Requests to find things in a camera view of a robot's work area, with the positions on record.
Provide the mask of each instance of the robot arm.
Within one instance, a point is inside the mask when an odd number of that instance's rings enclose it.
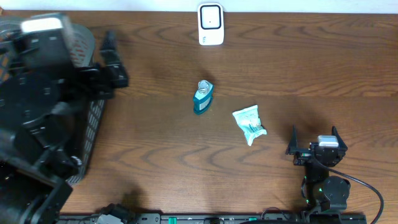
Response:
[[[293,127],[292,139],[287,146],[286,154],[294,155],[294,165],[305,167],[302,195],[308,203],[308,211],[303,212],[306,222],[309,222],[310,218],[323,218],[324,214],[334,214],[339,217],[342,211],[347,209],[351,187],[349,181],[329,176],[329,171],[315,162],[316,159],[324,166],[334,167],[343,159],[347,149],[335,127],[332,127],[330,136],[319,136],[318,142],[311,142],[309,148],[300,148]]]
[[[105,67],[74,66],[73,44],[63,14],[25,20],[0,42],[11,76],[0,84],[0,223],[57,220],[72,192],[66,180],[88,160],[83,140],[91,104],[128,86],[114,33],[101,48]]]

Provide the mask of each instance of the white device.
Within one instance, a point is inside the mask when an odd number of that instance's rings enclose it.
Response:
[[[199,43],[219,45],[224,41],[223,7],[218,3],[205,3],[198,7]]]
[[[42,14],[32,16],[31,18],[21,22],[21,31],[23,34],[57,29],[61,29],[61,33],[67,47],[69,49],[73,48],[73,44],[75,43],[75,33],[73,31],[72,23],[67,15],[62,13]]]
[[[336,136],[318,136],[319,146],[338,147]]]

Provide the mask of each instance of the small bottle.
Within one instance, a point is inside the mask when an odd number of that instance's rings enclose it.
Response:
[[[204,113],[213,101],[213,84],[206,80],[202,80],[198,84],[198,90],[193,96],[193,112],[199,115]]]

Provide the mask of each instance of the wooden table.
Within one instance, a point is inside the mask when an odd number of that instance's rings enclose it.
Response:
[[[97,46],[116,31],[131,81],[108,101],[91,169],[64,213],[109,203],[165,213],[299,211],[303,167],[284,154],[292,126],[308,146],[335,125],[348,145],[336,169],[379,189],[380,223],[396,223],[397,15],[225,13],[224,44],[203,47],[196,13],[67,14]],[[197,116],[202,79],[215,84],[214,101]],[[268,135],[249,147],[232,112],[255,104]],[[351,185],[347,212],[370,223],[379,200]]]

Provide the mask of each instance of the wire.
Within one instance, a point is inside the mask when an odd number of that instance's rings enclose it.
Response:
[[[303,196],[303,198],[305,198],[305,193],[304,193],[304,185],[305,185],[305,179],[306,177],[303,178],[303,181],[301,182],[301,196]]]
[[[282,210],[279,209],[279,208],[277,208],[277,207],[269,207],[269,208],[265,209],[265,210],[262,212],[262,214],[261,214],[261,220],[264,219],[264,215],[266,215],[266,213],[267,213],[268,210],[270,210],[270,209],[278,210],[278,211],[286,218],[286,220],[289,220],[289,219],[286,217],[286,215],[282,212]]]
[[[296,222],[296,221],[282,221],[282,220],[253,220],[248,222],[242,222],[240,224],[305,224],[305,223]]]
[[[84,217],[81,220],[79,220],[78,224],[80,224],[81,221],[89,220],[91,218],[98,218],[98,217],[99,217],[99,215],[91,215],[91,216],[88,216],[88,217]]]
[[[334,169],[332,169],[332,168],[329,168],[329,167],[323,165],[321,162],[319,162],[319,160],[318,160],[317,158],[315,158],[315,156],[313,157],[313,160],[315,161],[315,163],[316,163],[318,166],[320,166],[320,167],[322,167],[322,168],[324,168],[324,169],[326,169],[326,170],[328,170],[328,171],[330,171],[330,172],[334,172],[335,174],[338,174],[338,175],[340,175],[340,176],[342,176],[342,177],[345,177],[345,178],[347,178],[347,179],[350,179],[350,180],[353,180],[353,181],[355,181],[355,182],[357,182],[357,183],[360,183],[360,184],[362,184],[363,186],[365,186],[365,187],[371,189],[374,193],[376,193],[377,196],[379,196],[379,199],[380,199],[380,208],[379,208],[379,212],[377,213],[376,217],[375,217],[374,220],[371,222],[371,224],[375,224],[375,223],[379,220],[379,218],[380,218],[380,216],[381,216],[381,213],[383,212],[383,209],[384,209],[384,199],[383,199],[383,196],[380,194],[380,192],[379,192],[377,189],[375,189],[372,185],[363,182],[362,180],[359,180],[359,179],[357,179],[357,178],[355,178],[355,177],[352,177],[352,176],[350,176],[350,175],[344,174],[344,173],[342,173],[342,172],[339,172],[339,171],[337,171],[337,170],[334,170]]]
[[[210,224],[217,224],[220,220],[223,221],[223,224],[225,224],[225,221],[224,221],[223,218],[214,219],[214,220],[212,220],[212,221],[210,222]]]

